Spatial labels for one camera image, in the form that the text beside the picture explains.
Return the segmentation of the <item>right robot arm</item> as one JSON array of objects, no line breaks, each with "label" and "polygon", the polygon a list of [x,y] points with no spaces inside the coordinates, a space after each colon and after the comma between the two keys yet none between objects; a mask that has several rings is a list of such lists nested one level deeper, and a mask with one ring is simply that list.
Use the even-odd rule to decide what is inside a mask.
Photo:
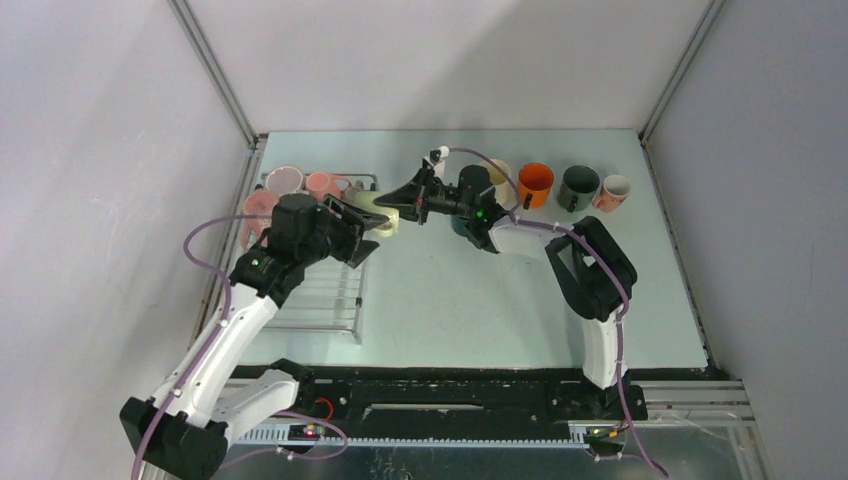
[{"label": "right robot arm", "polygon": [[548,261],[558,289],[570,309],[583,318],[585,411],[606,418],[622,403],[616,386],[623,380],[623,321],[637,281],[633,264],[593,216],[565,226],[525,220],[495,198],[489,172],[464,167],[456,185],[444,183],[436,170],[422,166],[405,185],[375,199],[403,220],[423,224],[432,213],[463,220],[469,241],[494,254],[519,254]]}]

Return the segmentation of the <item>pink patterned mug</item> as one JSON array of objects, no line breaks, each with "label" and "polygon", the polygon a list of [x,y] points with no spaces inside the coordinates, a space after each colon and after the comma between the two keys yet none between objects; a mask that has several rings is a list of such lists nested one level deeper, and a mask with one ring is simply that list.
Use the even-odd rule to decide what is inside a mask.
[{"label": "pink patterned mug", "polygon": [[256,190],[246,198],[242,212],[244,215],[254,215],[254,218],[245,220],[240,237],[243,249],[248,249],[271,226],[271,214],[278,200],[277,195],[265,189]]}]

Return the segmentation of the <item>grey mug white base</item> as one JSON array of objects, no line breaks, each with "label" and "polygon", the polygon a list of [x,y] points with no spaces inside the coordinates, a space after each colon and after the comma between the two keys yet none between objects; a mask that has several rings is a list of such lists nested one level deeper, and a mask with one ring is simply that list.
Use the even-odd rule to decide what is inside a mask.
[{"label": "grey mug white base", "polygon": [[278,197],[300,193],[305,184],[304,172],[295,166],[282,166],[272,170],[264,180],[264,187]]}]

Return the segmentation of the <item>cream mug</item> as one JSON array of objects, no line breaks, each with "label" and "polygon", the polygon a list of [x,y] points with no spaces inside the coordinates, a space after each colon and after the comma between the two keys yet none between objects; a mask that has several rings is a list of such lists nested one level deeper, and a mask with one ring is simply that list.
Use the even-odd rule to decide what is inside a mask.
[{"label": "cream mug", "polygon": [[504,208],[509,208],[514,200],[514,190],[509,183],[511,168],[503,160],[492,159],[482,161],[481,165],[489,172],[492,185],[495,187],[496,201]]}]

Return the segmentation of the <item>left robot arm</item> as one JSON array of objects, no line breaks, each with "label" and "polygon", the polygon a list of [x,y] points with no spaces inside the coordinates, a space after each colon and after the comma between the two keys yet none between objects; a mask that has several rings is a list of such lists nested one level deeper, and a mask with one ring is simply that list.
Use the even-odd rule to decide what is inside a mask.
[{"label": "left robot arm", "polygon": [[131,476],[149,463],[181,479],[210,479],[231,446],[267,418],[304,416],[316,403],[308,368],[288,360],[228,397],[221,395],[257,334],[277,314],[306,270],[331,257],[358,267],[379,246],[366,232],[388,217],[332,195],[281,197],[270,225],[237,260],[217,271],[224,299],[186,356],[147,399],[129,398],[120,421],[135,452]]}]

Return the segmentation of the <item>salmon printed mug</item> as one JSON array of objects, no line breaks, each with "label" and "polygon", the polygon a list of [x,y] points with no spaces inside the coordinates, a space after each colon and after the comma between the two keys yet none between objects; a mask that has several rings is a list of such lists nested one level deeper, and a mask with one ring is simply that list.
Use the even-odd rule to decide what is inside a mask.
[{"label": "salmon printed mug", "polygon": [[621,206],[630,192],[631,183],[627,177],[618,174],[609,175],[602,181],[592,206],[603,213],[611,213]]}]

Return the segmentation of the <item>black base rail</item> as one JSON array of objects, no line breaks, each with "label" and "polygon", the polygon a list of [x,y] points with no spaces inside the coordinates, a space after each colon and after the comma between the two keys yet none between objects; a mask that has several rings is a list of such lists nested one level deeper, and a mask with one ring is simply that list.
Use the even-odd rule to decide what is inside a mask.
[{"label": "black base rail", "polygon": [[640,387],[600,391],[575,368],[312,366],[293,410],[353,440],[564,440],[580,422],[647,417]]}]

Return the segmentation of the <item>orange mug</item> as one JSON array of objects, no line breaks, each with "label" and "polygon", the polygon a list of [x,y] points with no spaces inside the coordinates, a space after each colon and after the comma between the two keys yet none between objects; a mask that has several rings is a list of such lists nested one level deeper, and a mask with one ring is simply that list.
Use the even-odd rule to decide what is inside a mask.
[{"label": "orange mug", "polygon": [[553,171],[542,163],[528,163],[518,174],[519,206],[524,210],[542,208],[554,183]]}]

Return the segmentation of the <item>aluminium frame rail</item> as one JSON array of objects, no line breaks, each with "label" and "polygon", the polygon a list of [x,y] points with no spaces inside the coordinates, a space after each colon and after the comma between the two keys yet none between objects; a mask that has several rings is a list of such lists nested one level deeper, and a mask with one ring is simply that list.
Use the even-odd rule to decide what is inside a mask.
[{"label": "aluminium frame rail", "polygon": [[240,366],[209,399],[208,420],[138,399],[120,419],[179,479],[253,462],[341,479],[538,477],[590,458],[630,477],[774,477],[742,383],[715,372],[637,369],[598,393],[573,369]]}]

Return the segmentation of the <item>teal green mug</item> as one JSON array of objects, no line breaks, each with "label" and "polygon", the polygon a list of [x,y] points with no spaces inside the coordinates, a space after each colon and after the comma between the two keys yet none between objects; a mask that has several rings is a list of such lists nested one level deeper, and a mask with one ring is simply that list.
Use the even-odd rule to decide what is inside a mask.
[{"label": "teal green mug", "polygon": [[469,220],[460,216],[451,216],[450,217],[450,225],[454,233],[457,235],[468,238],[469,237]]}]

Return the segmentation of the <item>dark green mug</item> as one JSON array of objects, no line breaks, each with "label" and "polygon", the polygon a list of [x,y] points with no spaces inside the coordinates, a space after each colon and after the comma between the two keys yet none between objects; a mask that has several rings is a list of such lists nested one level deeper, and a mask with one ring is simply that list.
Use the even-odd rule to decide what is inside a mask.
[{"label": "dark green mug", "polygon": [[569,213],[585,210],[600,186],[597,172],[589,166],[573,165],[562,176],[557,202]]}]

